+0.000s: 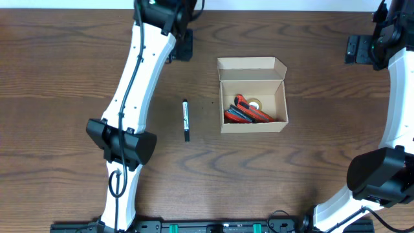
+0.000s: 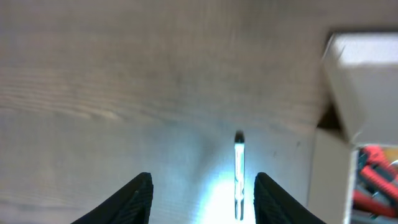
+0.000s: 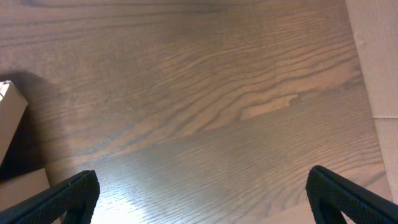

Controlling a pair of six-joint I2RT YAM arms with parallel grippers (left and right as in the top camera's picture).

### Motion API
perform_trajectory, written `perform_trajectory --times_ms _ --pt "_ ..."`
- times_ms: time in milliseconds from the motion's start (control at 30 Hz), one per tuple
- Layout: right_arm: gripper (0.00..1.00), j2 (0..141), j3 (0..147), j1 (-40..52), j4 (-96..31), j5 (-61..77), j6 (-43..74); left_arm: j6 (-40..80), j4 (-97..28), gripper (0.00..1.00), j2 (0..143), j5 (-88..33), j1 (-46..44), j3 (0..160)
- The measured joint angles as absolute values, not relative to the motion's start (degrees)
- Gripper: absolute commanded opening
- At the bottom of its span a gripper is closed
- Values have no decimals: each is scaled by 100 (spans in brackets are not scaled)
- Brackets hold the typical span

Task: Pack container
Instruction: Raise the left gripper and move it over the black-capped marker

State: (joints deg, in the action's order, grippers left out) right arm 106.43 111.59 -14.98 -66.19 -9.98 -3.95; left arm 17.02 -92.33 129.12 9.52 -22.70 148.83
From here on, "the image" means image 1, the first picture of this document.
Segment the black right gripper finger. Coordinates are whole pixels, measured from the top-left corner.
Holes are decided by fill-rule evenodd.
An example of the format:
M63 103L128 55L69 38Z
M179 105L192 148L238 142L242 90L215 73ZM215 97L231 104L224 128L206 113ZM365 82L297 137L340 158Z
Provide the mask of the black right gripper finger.
M369 51L371 49L372 36L360 35L358 37L358 46L356 51L355 62L358 64L372 64Z
M360 36L352 35L348 37L347 48L345 52L345 63L351 64L356 62L356 57L358 53L358 44Z

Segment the black whiteboard marker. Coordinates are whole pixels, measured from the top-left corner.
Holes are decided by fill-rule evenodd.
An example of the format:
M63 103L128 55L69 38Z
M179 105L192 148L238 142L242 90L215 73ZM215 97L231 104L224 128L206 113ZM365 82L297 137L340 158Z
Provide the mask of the black whiteboard marker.
M189 114L188 114L188 101L184 99L182 102L182 110L183 110L183 121L184 121L184 141L190 141L190 121L189 121Z

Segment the red utility knife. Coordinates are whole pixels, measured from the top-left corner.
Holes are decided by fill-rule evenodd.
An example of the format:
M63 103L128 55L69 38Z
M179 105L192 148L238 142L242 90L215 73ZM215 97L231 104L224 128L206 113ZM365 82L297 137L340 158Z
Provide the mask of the red utility knife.
M275 120L268 114L262 112L261 110L256 109L254 106L250 105L246 99L241 94L237 94L234 98L235 106L240 109L244 114L253 118L255 122L258 123L267 123L274 122Z

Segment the red black stapler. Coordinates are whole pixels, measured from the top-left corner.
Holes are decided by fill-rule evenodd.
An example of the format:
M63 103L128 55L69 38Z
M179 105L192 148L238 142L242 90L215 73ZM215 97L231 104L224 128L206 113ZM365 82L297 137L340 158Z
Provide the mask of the red black stapler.
M230 107L224 112L224 116L228 120L240 124L256 123L256 120L254 118L248 116L246 113L234 105L230 105Z

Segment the cardboard box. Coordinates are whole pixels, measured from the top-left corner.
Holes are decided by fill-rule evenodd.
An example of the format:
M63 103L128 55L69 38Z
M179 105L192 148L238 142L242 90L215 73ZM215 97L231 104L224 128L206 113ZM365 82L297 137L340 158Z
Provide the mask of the cardboard box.
M279 133L288 124L285 96L287 66L275 57L218 58L219 112L221 133ZM240 124L228 120L224 112L237 94L246 101L257 98L262 112L275 121Z

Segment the yellow clear tape roll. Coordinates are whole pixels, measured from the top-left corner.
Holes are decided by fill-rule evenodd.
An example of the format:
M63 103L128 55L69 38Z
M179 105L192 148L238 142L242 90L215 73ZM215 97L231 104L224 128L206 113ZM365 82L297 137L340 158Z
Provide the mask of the yellow clear tape roll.
M247 100L248 104L257 110L262 110L262 103L257 98L250 98Z

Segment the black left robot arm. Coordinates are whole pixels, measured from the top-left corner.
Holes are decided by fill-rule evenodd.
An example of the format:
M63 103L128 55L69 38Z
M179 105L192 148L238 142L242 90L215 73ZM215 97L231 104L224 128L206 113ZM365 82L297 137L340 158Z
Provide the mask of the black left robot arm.
M146 131L147 113L165 64L188 61L196 0L135 1L131 44L113 99L99 119L89 119L88 136L103 150L108 171L107 199L95 232L130 232L143 166L151 158L157 136Z

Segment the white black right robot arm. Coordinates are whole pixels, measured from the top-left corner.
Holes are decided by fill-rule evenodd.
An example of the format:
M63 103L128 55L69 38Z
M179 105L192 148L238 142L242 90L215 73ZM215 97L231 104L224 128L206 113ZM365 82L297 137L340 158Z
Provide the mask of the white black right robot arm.
M378 211L413 201L413 1L382 1L371 35L349 36L345 62L389 72L387 120L378 149L355 157L347 184L304 215L297 232L368 232L371 214L392 232Z

